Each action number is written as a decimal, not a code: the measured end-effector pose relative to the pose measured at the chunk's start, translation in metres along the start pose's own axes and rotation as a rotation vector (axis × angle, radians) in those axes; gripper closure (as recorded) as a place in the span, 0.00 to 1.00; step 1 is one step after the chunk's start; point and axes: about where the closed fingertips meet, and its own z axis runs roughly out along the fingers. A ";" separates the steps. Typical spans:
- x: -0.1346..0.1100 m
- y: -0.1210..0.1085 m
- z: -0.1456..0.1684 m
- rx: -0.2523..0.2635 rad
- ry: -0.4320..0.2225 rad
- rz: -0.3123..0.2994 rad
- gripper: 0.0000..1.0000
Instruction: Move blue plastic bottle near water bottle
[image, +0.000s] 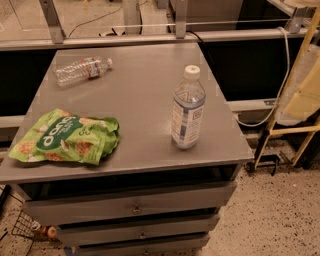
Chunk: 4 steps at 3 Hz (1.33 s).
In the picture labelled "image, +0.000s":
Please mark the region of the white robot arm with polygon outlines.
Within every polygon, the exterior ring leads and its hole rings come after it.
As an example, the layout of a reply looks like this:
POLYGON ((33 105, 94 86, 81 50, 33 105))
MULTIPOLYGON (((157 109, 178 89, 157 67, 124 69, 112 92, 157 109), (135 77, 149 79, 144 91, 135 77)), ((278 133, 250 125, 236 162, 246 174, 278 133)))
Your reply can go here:
POLYGON ((276 122, 285 126, 305 121, 320 108, 320 47, 311 44, 298 61, 289 87, 282 93, 276 122))

